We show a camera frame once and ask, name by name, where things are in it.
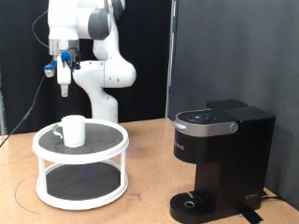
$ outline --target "black coffee maker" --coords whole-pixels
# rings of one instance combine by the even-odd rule
[[[260,208],[274,123],[237,100],[177,114],[175,156],[197,166],[194,191],[174,196],[170,215],[195,224]]]

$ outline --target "black curtain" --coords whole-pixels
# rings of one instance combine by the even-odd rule
[[[226,99],[276,115],[265,186],[299,209],[299,1],[177,6],[170,119]]]
[[[48,9],[49,1],[9,0],[0,2],[0,64],[7,114],[11,132],[34,101],[44,76],[43,67],[51,60],[48,48],[32,33],[32,23]],[[157,119],[164,116],[171,0],[126,0],[126,9],[117,21],[120,51],[136,69],[130,88],[106,89],[119,102],[119,122]],[[36,34],[48,45],[48,15],[36,24]],[[80,40],[82,61],[96,60],[93,41]],[[85,91],[72,80],[69,96],[61,96],[56,77],[45,78],[36,105],[16,133],[36,132],[69,114],[92,115]]]

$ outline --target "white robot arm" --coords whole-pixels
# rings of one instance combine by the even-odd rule
[[[94,119],[118,122],[118,103],[103,88],[129,87],[135,82],[136,71],[120,55],[119,35],[115,18],[125,9],[124,0],[50,0],[49,47],[52,64],[46,75],[54,75],[66,97],[71,74],[87,92],[92,102]],[[93,54],[99,61],[74,63],[79,55],[78,39],[93,39]]]

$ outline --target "wooden table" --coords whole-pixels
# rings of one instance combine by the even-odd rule
[[[169,215],[169,201],[178,193],[193,190],[195,165],[174,156],[175,128],[171,120],[144,120],[121,126],[130,137],[128,190],[114,203],[86,211],[66,211],[39,200],[37,156],[32,150],[35,134],[12,135],[0,148],[0,223],[177,223]],[[279,200],[263,202],[257,213],[264,219],[263,224],[299,223],[298,211]],[[241,215],[210,223],[248,224]]]

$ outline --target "mug handle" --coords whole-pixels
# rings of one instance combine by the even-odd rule
[[[53,130],[53,133],[54,133],[55,135],[60,136],[60,138],[62,139],[63,136],[62,136],[60,133],[56,132],[56,129],[57,129],[58,127],[60,127],[59,124],[54,124],[54,126],[52,127],[52,130]]]

